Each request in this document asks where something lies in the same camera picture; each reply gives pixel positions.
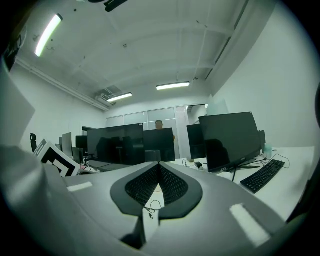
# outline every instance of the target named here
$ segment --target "person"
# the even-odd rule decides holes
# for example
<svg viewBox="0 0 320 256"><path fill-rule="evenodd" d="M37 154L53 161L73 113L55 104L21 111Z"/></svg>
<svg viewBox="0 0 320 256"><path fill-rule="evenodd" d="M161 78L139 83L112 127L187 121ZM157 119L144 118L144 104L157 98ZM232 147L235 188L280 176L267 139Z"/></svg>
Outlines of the person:
<svg viewBox="0 0 320 256"><path fill-rule="evenodd" d="M164 128L164 123L161 120L155 121L155 128L157 130L162 130Z"/></svg>

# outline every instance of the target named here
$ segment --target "black keyboard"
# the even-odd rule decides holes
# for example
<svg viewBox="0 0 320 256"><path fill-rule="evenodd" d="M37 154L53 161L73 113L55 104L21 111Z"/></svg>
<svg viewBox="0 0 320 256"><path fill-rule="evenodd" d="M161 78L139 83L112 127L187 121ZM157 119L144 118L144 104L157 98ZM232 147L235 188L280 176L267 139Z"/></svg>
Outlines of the black keyboard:
<svg viewBox="0 0 320 256"><path fill-rule="evenodd" d="M284 165L285 163L283 161L271 160L255 174L245 178L244 180L241 180L240 183L255 194L269 181L271 181L271 179Z"/></svg>

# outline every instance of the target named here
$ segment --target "ceiling light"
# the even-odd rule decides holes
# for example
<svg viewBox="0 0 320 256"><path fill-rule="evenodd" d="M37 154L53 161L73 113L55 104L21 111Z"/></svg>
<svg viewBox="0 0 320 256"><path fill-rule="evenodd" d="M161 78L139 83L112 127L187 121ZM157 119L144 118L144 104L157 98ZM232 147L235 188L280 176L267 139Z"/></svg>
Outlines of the ceiling light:
<svg viewBox="0 0 320 256"><path fill-rule="evenodd" d="M172 84L166 84L166 85L158 85L156 89L164 90L164 89L171 89L171 88L178 88L178 87L187 87L189 85L190 85L190 82L172 83Z"/></svg>
<svg viewBox="0 0 320 256"><path fill-rule="evenodd" d="M56 14L52 18L49 25L46 27L45 31L43 32L43 34L38 42L38 45L36 46L35 55L40 57L42 51L44 50L44 48L46 46L47 41L49 40L50 36L55 31L56 27L60 24L61 21L62 21L62 17L60 16L60 14Z"/></svg>
<svg viewBox="0 0 320 256"><path fill-rule="evenodd" d="M124 94L124 95L120 95L118 97L114 97L114 98L111 98L111 99L108 99L107 101L108 102L115 102L117 100L121 100L121 99L124 99L124 98L128 98L128 97L131 97L132 96L132 93L129 92L127 94Z"/></svg>

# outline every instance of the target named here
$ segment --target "ceiling vent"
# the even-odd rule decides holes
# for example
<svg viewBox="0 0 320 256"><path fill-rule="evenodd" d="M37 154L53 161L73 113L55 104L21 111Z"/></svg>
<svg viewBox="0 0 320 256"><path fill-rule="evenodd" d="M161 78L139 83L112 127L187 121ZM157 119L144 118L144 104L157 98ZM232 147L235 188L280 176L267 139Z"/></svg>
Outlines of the ceiling vent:
<svg viewBox="0 0 320 256"><path fill-rule="evenodd" d="M107 106L114 106L116 102L108 102L109 99L122 95L123 92L115 85L109 86L103 90L101 90L98 95L95 97L95 100L107 105Z"/></svg>
<svg viewBox="0 0 320 256"><path fill-rule="evenodd" d="M107 96L113 96L113 97L123 94L122 90L120 90L115 85L105 88L103 93L105 93Z"/></svg>

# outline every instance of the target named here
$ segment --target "computer monitor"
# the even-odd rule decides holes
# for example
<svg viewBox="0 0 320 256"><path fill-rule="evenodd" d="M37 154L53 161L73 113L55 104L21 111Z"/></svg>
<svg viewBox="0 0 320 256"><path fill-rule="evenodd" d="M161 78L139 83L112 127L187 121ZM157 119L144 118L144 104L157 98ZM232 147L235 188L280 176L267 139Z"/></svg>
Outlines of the computer monitor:
<svg viewBox="0 0 320 256"><path fill-rule="evenodd" d="M176 160L174 133L172 128L161 130L145 130L143 132L144 149L146 151L159 150L161 161L170 162Z"/></svg>
<svg viewBox="0 0 320 256"><path fill-rule="evenodd" d="M59 150L61 150L61 145L60 145L60 144L55 144L55 146L56 146Z"/></svg>
<svg viewBox="0 0 320 256"><path fill-rule="evenodd" d="M84 161L84 150L83 148L72 147L73 160L77 164L81 164Z"/></svg>
<svg viewBox="0 0 320 256"><path fill-rule="evenodd" d="M208 170L236 167L260 150L260 138L251 112L199 117Z"/></svg>
<svg viewBox="0 0 320 256"><path fill-rule="evenodd" d="M89 159L112 170L145 162L143 123L88 130L87 145Z"/></svg>
<svg viewBox="0 0 320 256"><path fill-rule="evenodd" d="M60 150L62 151L62 137L59 137Z"/></svg>
<svg viewBox="0 0 320 256"><path fill-rule="evenodd" d="M265 144L266 144L265 130L259 131L259 137L260 137L260 145L261 145L262 153L264 153L265 152Z"/></svg>
<svg viewBox="0 0 320 256"><path fill-rule="evenodd" d="M72 157L71 132L62 135L62 152L68 157Z"/></svg>
<svg viewBox="0 0 320 256"><path fill-rule="evenodd" d="M75 136L75 146L84 152L88 151L88 136Z"/></svg>
<svg viewBox="0 0 320 256"><path fill-rule="evenodd" d="M204 136L200 124L187 125L186 129L189 136L190 152L192 159L206 157Z"/></svg>

